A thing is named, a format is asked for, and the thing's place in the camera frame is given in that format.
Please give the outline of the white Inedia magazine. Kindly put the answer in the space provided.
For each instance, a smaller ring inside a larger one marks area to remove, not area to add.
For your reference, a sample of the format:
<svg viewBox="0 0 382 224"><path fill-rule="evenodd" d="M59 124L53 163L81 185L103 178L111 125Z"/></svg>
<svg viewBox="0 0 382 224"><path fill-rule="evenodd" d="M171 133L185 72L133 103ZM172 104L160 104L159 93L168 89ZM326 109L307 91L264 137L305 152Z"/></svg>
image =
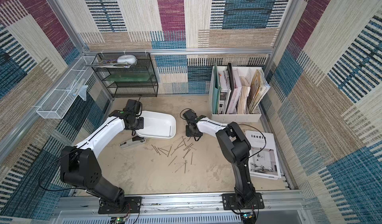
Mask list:
<svg viewBox="0 0 382 224"><path fill-rule="evenodd" d="M276 149L274 135L272 133L260 133L259 131L245 131L246 138L250 142L249 170L250 176L281 179L280 164Z"/></svg>

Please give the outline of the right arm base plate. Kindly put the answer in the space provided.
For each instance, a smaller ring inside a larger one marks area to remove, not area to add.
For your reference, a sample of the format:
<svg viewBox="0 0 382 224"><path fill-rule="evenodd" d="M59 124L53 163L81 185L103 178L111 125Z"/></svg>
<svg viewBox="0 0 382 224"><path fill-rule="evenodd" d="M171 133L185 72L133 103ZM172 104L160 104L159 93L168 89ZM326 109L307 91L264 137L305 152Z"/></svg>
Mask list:
<svg viewBox="0 0 382 224"><path fill-rule="evenodd" d="M264 201L261 193L256 192L251 201L246 204L240 204L235 193L222 194L222 203L224 210L257 210L264 209Z"/></svg>

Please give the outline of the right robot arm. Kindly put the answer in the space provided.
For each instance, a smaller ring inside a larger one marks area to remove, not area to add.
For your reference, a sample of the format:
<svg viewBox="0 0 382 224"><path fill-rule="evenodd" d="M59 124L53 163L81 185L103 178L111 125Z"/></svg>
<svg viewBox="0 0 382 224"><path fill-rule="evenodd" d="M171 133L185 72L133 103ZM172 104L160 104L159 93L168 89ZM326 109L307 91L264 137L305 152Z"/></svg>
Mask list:
<svg viewBox="0 0 382 224"><path fill-rule="evenodd" d="M229 124L198 116L192 109L184 109L180 117L186 121L186 135L195 141L208 134L217 139L225 159L232 165L235 178L236 205L241 208L258 208L260 201L249 173L251 144L236 122Z"/></svg>

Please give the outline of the white plastic storage box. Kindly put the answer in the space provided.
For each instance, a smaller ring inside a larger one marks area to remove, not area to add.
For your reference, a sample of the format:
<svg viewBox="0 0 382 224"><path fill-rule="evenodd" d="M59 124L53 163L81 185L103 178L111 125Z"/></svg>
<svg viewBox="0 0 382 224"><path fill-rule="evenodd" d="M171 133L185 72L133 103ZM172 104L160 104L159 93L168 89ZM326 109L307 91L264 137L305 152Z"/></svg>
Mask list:
<svg viewBox="0 0 382 224"><path fill-rule="evenodd" d="M141 116L143 129L136 130L136 134L145 138L171 139L176 134L176 119L164 113L143 111Z"/></svg>

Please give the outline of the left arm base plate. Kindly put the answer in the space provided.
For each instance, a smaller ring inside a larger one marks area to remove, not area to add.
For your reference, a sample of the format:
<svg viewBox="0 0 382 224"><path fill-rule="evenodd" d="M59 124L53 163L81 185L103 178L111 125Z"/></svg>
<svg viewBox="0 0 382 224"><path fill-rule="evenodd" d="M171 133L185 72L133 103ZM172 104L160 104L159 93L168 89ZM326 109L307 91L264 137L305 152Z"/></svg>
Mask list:
<svg viewBox="0 0 382 224"><path fill-rule="evenodd" d="M98 214L138 214L140 212L141 196L125 196L117 202L99 200Z"/></svg>

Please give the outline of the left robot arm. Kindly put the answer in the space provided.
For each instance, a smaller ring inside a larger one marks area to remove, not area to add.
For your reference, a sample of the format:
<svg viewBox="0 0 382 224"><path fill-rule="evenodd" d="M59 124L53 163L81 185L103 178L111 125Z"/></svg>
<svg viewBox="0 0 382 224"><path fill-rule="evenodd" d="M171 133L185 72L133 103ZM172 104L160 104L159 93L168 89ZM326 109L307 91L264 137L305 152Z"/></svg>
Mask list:
<svg viewBox="0 0 382 224"><path fill-rule="evenodd" d="M85 189L100 200L100 208L109 213L122 213L129 206L123 189L106 180L98 163L98 156L107 144L123 130L132 132L132 139L123 147L145 142L137 135L144 127L142 104L138 100L127 101L121 111L110 113L106 121L76 146L66 146L61 151L60 179L63 183Z"/></svg>

